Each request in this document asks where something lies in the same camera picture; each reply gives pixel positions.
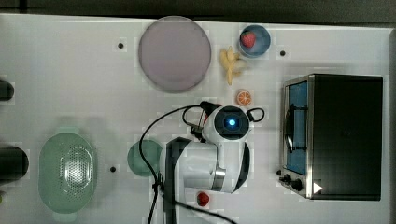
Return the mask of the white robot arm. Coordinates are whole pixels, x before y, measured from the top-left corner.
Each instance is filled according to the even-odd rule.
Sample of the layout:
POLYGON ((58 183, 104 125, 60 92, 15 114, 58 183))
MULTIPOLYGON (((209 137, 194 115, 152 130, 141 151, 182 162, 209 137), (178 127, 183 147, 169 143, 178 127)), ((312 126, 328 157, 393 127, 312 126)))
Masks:
POLYGON ((177 207, 187 205, 187 188, 234 193, 248 178, 251 113, 235 105, 201 102, 199 106, 207 120, 198 140, 175 138, 160 157, 163 224, 182 223, 177 207))

